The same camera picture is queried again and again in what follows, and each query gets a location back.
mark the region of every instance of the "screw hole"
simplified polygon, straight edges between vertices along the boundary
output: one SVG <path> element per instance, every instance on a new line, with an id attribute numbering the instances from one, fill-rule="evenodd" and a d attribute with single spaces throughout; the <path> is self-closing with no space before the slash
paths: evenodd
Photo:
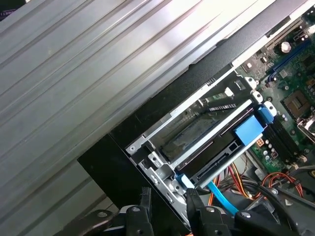
<path id="1" fill-rule="evenodd" d="M 220 230 L 215 230 L 216 235 L 222 235 L 222 231 Z"/>

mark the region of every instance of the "motherboard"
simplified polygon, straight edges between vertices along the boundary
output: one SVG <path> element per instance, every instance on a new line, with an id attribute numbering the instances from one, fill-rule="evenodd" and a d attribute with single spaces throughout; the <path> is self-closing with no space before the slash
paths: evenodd
<path id="1" fill-rule="evenodd" d="M 270 172 L 297 169 L 314 148 L 315 8 L 309 9 L 239 68 L 278 115 L 251 152 Z"/>

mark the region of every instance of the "blue plastic tab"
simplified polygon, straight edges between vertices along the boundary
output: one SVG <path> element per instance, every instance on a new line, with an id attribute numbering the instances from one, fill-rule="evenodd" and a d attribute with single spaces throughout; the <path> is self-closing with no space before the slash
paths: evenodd
<path id="1" fill-rule="evenodd" d="M 263 131 L 264 128 L 261 126 L 254 115 L 249 117 L 234 130 L 235 134 L 245 146 L 250 144 Z"/>
<path id="2" fill-rule="evenodd" d="M 208 184 L 208 188 L 213 192 L 217 200 L 224 206 L 226 210 L 228 210 L 232 215 L 235 215 L 238 212 L 238 209 L 235 208 L 226 198 L 225 196 L 220 192 L 218 187 L 211 181 Z"/>
<path id="3" fill-rule="evenodd" d="M 257 111 L 266 124 L 271 124 L 272 122 L 274 122 L 274 116 L 265 106 L 262 105 L 261 107 L 258 108 Z"/>
<path id="4" fill-rule="evenodd" d="M 181 174 L 181 175 L 177 176 L 176 180 L 182 186 L 182 188 L 185 189 L 185 190 L 187 190 L 188 188 L 195 188 L 193 183 L 184 174 Z"/>

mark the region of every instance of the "screw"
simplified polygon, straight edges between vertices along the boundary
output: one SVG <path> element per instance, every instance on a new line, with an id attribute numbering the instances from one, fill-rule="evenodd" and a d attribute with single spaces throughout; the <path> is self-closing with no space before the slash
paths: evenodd
<path id="1" fill-rule="evenodd" d="M 245 217 L 245 218 L 251 218 L 251 215 L 249 213 L 247 213 L 247 212 L 242 212 L 241 216 Z"/>
<path id="2" fill-rule="evenodd" d="M 136 150 L 136 148 L 135 148 L 135 146 L 131 146 L 131 147 L 129 147 L 129 150 L 134 152 Z"/>
<path id="3" fill-rule="evenodd" d="M 106 217 L 107 214 L 106 214 L 105 212 L 101 211 L 101 212 L 99 212 L 99 213 L 97 214 L 97 216 L 102 218 L 102 217 Z"/>
<path id="4" fill-rule="evenodd" d="M 209 212 L 215 212 L 215 209 L 212 208 L 212 207 L 207 207 L 207 211 L 209 211 Z"/>

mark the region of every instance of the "blue pci slot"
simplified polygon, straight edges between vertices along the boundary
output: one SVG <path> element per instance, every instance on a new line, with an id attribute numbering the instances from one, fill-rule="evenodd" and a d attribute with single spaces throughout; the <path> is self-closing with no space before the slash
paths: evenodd
<path id="1" fill-rule="evenodd" d="M 295 49 L 293 49 L 288 56 L 286 56 L 279 64 L 275 65 L 271 70 L 272 74 L 268 76 L 268 81 L 270 82 L 271 79 L 277 74 L 277 72 L 285 65 L 287 65 L 293 58 L 295 58 L 301 51 L 303 51 L 307 46 L 311 44 L 311 41 L 305 40 Z"/>

